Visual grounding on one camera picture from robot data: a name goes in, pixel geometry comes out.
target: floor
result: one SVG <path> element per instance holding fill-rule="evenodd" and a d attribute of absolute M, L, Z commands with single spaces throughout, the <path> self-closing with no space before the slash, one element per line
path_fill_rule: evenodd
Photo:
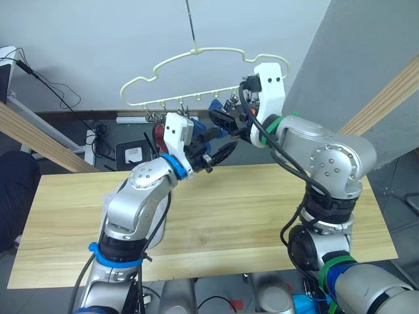
<path fill-rule="evenodd" d="M 103 123 L 108 129 L 106 140 L 113 147 L 117 143 L 143 139 L 143 132 L 151 130 L 148 125 L 117 125 L 115 121 Z M 85 131 L 80 122 L 60 122 L 52 125 L 76 143 L 83 145 Z M 213 151 L 228 141 L 230 140 L 216 140 L 211 144 Z M 0 133 L 0 154 L 19 148 L 18 143 Z M 68 173 L 49 160 L 40 160 L 39 163 L 43 174 Z M 236 150 L 222 163 L 222 166 L 267 163 L 272 163 L 269 151 L 257 149 L 240 141 Z M 115 167 L 115 164 L 108 159 L 96 159 L 98 169 L 108 171 L 105 165 Z M 399 198 L 408 192 L 419 190 L 419 159 L 413 152 L 408 153 L 373 171 L 369 175 L 369 180 L 399 255 L 395 261 L 382 261 L 377 264 L 404 280 L 411 280 L 413 285 L 417 284 L 419 283 L 419 216 Z M 6 289 L 14 257 L 15 252 L 10 251 L 0 258 L 0 314 L 65 313 L 71 288 Z M 292 287 L 293 293 L 304 293 L 302 280 L 297 271 L 280 273 L 284 281 Z M 161 293 L 163 284 L 162 281 L 145 283 L 158 293 Z M 198 303 L 209 296 L 220 295 L 230 300 L 242 300 L 245 310 L 254 310 L 251 287 L 244 282 L 241 275 L 199 278 L 195 287 Z M 147 306 L 147 313 L 156 313 L 157 308 L 158 299 L 152 296 L 152 302 Z M 211 300 L 200 309 L 200 314 L 231 312 L 228 305 L 220 299 Z"/>

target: white plastic hanger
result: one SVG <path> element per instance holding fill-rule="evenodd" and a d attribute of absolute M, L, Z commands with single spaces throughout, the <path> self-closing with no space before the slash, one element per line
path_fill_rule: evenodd
<path fill-rule="evenodd" d="M 186 5 L 187 5 L 187 9 L 188 9 L 188 14 L 189 14 L 189 22 L 191 25 L 191 31 L 192 31 L 192 39 L 193 39 L 193 43 L 194 43 L 194 48 L 189 51 L 186 52 L 184 54 L 178 54 L 177 56 L 168 58 L 162 62 L 160 62 L 159 64 L 157 64 L 156 66 L 153 67 L 153 74 L 154 76 L 152 78 L 147 78 L 147 77 L 136 77 L 133 78 L 132 80 L 130 80 L 129 82 L 127 82 L 126 84 L 124 84 L 124 86 L 120 89 L 120 97 L 123 100 L 123 102 L 125 102 L 127 105 L 130 106 L 143 106 L 143 107 L 148 107 L 148 105 L 151 104 L 161 104 L 163 106 L 164 109 L 166 109 L 166 102 L 167 101 L 172 101 L 172 100 L 176 100 L 180 103 L 183 102 L 183 100 L 185 98 L 188 97 L 195 97 L 196 100 L 201 100 L 201 97 L 203 95 L 207 95 L 207 94 L 213 94 L 214 97 L 218 97 L 220 92 L 225 92 L 225 91 L 231 91 L 232 93 L 234 93 L 237 89 L 238 86 L 230 86 L 230 87 L 225 87 L 225 88 L 219 88 L 216 90 L 207 90 L 205 92 L 197 92 L 197 93 L 193 93 L 193 94 L 187 94 L 187 95 L 182 95 L 182 96 L 175 96 L 175 97 L 169 97 L 169 98 L 162 98 L 162 99 L 157 99 L 157 100 L 152 100 L 152 101 L 142 101 L 140 103 L 131 103 L 128 100 L 126 100 L 125 98 L 125 90 L 127 89 L 127 87 L 129 87 L 130 85 L 132 85 L 135 82 L 138 81 L 145 81 L 145 82 L 154 82 L 156 79 L 158 79 L 158 70 L 163 67 L 164 65 L 179 60 L 181 58 L 185 58 L 188 56 L 196 56 L 199 55 L 205 51 L 227 51 L 227 52 L 238 52 L 242 55 L 242 60 L 244 62 L 249 62 L 249 63 L 255 63 L 259 58 L 274 58 L 274 59 L 278 59 L 281 60 L 285 63 L 286 67 L 287 67 L 287 71 L 285 72 L 285 75 L 282 77 L 283 79 L 288 75 L 289 72 L 289 62 L 288 60 L 286 60 L 285 58 L 278 56 L 276 54 L 258 54 L 254 59 L 247 59 L 246 58 L 246 52 L 242 49 L 238 49 L 238 48 L 228 48 L 228 47 L 207 47 L 207 48 L 198 48 L 198 45 L 196 44 L 196 40 L 195 40 L 195 34 L 194 34 L 194 29 L 193 29 L 193 24 L 192 24 L 192 17 L 191 17 L 191 11 L 189 9 L 189 2 L 188 0 L 186 0 Z"/>

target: wooden table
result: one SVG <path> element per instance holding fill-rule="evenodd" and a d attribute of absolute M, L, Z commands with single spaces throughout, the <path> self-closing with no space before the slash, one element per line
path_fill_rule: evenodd
<path fill-rule="evenodd" d="M 43 176 L 8 288 L 73 286 L 98 237 L 102 197 L 127 174 Z M 366 178 L 363 184 L 352 255 L 360 262 L 397 258 Z M 303 194 L 304 183 L 277 165 L 216 167 L 180 182 L 143 280 L 292 268 L 279 231 Z"/>

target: metal rod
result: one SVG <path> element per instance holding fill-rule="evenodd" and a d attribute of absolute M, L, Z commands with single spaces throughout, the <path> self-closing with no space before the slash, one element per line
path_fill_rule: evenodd
<path fill-rule="evenodd" d="M 189 15 L 189 24 L 191 25 L 191 32 L 192 32 L 192 39 L 195 42 L 195 32 L 194 32 L 194 24 L 192 23 L 192 15 L 191 15 L 191 10 L 189 8 L 189 1 L 186 1 L 186 7 L 188 9 L 188 15 Z"/>

